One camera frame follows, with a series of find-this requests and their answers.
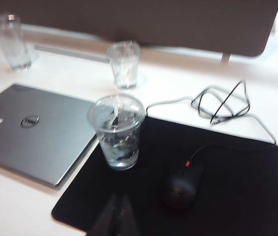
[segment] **black mouse pad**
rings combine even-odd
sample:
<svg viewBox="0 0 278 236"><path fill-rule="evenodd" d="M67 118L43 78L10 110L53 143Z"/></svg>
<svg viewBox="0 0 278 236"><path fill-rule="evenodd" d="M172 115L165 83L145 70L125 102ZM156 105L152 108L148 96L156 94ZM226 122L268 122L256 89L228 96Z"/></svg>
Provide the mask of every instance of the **black mouse pad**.
<svg viewBox="0 0 278 236"><path fill-rule="evenodd" d="M195 156L205 170L193 206L167 208L160 201L163 181L205 144L225 147ZM142 236L278 236L278 146L146 118L137 164L114 171L97 146L52 215L87 231L111 193L129 196Z"/></svg>

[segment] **cable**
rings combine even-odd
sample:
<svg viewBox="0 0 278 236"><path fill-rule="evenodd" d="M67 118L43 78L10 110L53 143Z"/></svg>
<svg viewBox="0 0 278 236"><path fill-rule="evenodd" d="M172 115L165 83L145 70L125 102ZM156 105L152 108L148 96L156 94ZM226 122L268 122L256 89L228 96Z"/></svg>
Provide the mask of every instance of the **cable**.
<svg viewBox="0 0 278 236"><path fill-rule="evenodd" d="M236 88L240 84L243 84L243 86L244 86L244 95L245 95L244 97L234 93L234 91L236 90ZM215 90L226 93L227 97L223 100L215 92ZM213 97L215 97L221 103L220 106L218 107L218 109L213 114L210 113L207 109L205 109L204 107L201 106L201 101L206 94L213 95ZM242 108L236 114L233 112L231 107L229 107L226 104L226 101L230 97L239 99L242 102L246 103L244 108ZM181 97L181 98L178 98L178 99L175 99L175 100L161 101L161 102L152 103L151 105L149 105L146 108L146 114L147 114L147 116L149 116L148 115L148 109L153 107L153 106L158 106L158 105L163 105L163 104L171 104L171 103L176 103L176 102L180 102L180 101L183 101L183 100L190 100L191 101L191 104L190 104L191 107L198 110L198 114L199 114L200 117L210 119L210 124L211 125L226 122L226 121L229 121L229 120L234 119L234 118L253 117L262 126L262 128L268 133L268 135L273 139L274 145L277 144L277 141L276 141L274 135L270 132L270 130L266 127L266 125L256 115L247 114L248 111L250 110L250 100L249 100L249 97L248 97L248 94L247 94L246 82L244 80L240 80L231 91L228 91L228 90L226 90L222 87L219 87L219 86L209 86L209 87L205 88L201 93L199 93L194 99L190 96L185 96L185 97ZM222 107L225 107L229 111L229 113L230 113L229 116L219 116L218 115L218 112L220 111L220 109Z"/></svg>
<svg viewBox="0 0 278 236"><path fill-rule="evenodd" d="M228 150L233 150L233 151L237 151L237 152L258 152L258 151L263 151L263 150L267 150L273 147L276 147L275 144L270 144L269 146L266 146L265 148L261 148L261 149L257 149L257 150L242 150L242 149L237 149L237 148L233 148L233 147L227 147L224 145L218 145L218 144L204 144L202 146L200 146L193 154L190 158L187 159L186 161L186 165L185 168L183 170L182 176L184 175L186 169L190 166L191 161L194 159L194 157L200 152L203 151L204 149L208 148L208 147L218 147L218 148L224 148L224 149L228 149Z"/></svg>

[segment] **desk surface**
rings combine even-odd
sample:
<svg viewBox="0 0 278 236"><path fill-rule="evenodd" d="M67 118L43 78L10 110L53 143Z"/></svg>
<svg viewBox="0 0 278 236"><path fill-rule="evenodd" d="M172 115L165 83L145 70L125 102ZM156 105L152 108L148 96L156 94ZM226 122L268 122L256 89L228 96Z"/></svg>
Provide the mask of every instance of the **desk surface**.
<svg viewBox="0 0 278 236"><path fill-rule="evenodd" d="M103 56L110 42L80 33L24 26L29 48L46 45L80 53ZM108 64L35 51L38 58L31 69L13 72L0 51L0 92L21 83L60 94L96 101L120 92L113 83ZM221 54L182 48L143 48L139 64L139 87L130 94L145 107L157 101L182 96L195 97L209 85L232 89L241 79L247 82L251 112L257 114L278 141L278 15L275 33L265 52L256 58L231 56L220 62ZM243 118L210 126L187 102L162 105L149 110L153 117L172 120L218 132L270 141L253 119ZM69 176L61 189L51 189L0 168L0 235L84 235L51 217L51 210L79 172L97 142Z"/></svg>

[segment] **computer mouse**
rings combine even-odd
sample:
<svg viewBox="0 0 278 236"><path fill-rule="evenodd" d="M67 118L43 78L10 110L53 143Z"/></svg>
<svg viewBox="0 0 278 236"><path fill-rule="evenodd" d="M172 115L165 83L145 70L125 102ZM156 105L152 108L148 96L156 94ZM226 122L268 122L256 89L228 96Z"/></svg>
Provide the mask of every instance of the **computer mouse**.
<svg viewBox="0 0 278 236"><path fill-rule="evenodd" d="M203 171L200 163L187 161L184 168L170 173L161 193L163 203L177 210L190 208L197 196Z"/></svg>

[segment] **laptop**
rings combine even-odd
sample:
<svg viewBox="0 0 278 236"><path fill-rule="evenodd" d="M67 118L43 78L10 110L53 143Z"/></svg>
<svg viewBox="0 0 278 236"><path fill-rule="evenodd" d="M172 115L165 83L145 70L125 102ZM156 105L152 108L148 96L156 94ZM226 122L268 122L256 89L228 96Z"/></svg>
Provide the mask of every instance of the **laptop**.
<svg viewBox="0 0 278 236"><path fill-rule="evenodd" d="M95 138L89 101L14 84L0 94L0 166L56 187Z"/></svg>

